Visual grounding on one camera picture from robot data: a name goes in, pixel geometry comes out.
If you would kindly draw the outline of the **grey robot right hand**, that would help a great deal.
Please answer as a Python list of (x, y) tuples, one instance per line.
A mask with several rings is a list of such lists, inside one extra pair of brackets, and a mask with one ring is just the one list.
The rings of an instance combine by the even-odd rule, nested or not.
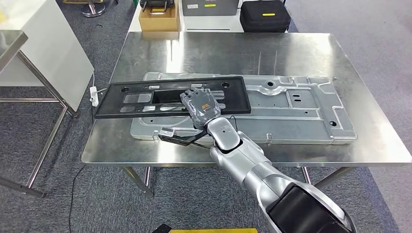
[(203, 130), (209, 121), (221, 115), (219, 104), (210, 89), (193, 88), (179, 95), (192, 119), (194, 128)]

